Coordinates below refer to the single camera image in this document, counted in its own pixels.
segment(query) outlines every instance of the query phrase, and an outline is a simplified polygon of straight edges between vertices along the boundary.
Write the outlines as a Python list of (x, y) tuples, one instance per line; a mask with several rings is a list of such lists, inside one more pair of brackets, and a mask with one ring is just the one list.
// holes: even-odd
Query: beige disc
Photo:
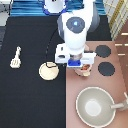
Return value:
[[(51, 67), (51, 66), (56, 66), (55, 63), (53, 62), (47, 62), (47, 66)], [(59, 73), (59, 69), (58, 66), (57, 67), (52, 67), (52, 68), (48, 68), (46, 66), (46, 63), (42, 64), (39, 68), (39, 74), (40, 76), (44, 79), (44, 80), (53, 80), (57, 77), (58, 73)]]

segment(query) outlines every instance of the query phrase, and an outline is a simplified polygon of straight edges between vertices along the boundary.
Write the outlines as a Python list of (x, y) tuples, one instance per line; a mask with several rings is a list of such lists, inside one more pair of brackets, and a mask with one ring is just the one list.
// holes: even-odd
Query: black burner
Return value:
[(100, 57), (108, 57), (111, 54), (111, 49), (106, 45), (99, 45), (96, 48), (96, 53)]
[(103, 76), (112, 76), (115, 72), (114, 66), (109, 62), (100, 63), (98, 70)]

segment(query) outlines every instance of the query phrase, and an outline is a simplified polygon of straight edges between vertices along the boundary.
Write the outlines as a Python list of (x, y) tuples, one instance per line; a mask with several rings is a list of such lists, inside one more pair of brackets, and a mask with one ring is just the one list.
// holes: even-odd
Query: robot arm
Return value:
[(67, 67), (93, 64), (96, 53), (84, 53), (87, 32), (99, 25), (99, 15), (94, 0), (83, 0), (84, 8), (60, 15), (58, 32), (65, 41), (57, 45), (55, 62), (67, 63)]

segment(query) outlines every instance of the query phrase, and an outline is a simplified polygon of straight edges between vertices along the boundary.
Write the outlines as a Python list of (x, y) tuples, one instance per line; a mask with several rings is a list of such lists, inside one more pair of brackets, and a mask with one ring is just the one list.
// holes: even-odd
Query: bowl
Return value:
[(116, 110), (111, 109), (113, 98), (99, 87), (82, 90), (76, 99), (76, 111), (80, 119), (94, 128), (108, 126), (114, 119)]

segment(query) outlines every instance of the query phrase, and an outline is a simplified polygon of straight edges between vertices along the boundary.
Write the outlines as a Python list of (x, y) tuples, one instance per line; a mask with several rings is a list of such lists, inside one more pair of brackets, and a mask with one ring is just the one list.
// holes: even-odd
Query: tabletop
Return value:
[[(73, 69), (66, 69), (66, 128), (90, 128), (78, 117), (75, 102), (78, 94), (87, 87), (100, 87), (106, 90), (114, 99), (115, 103), (125, 100), (126, 87), (117, 55), (114, 41), (87, 41), (90, 50), (95, 51), (97, 46), (106, 45), (111, 49), (108, 57), (95, 57), (91, 75), (88, 77), (78, 76)], [(115, 72), (111, 76), (103, 76), (98, 71), (101, 62), (110, 62)], [(106, 128), (127, 128), (128, 110), (117, 111), (113, 122)]]

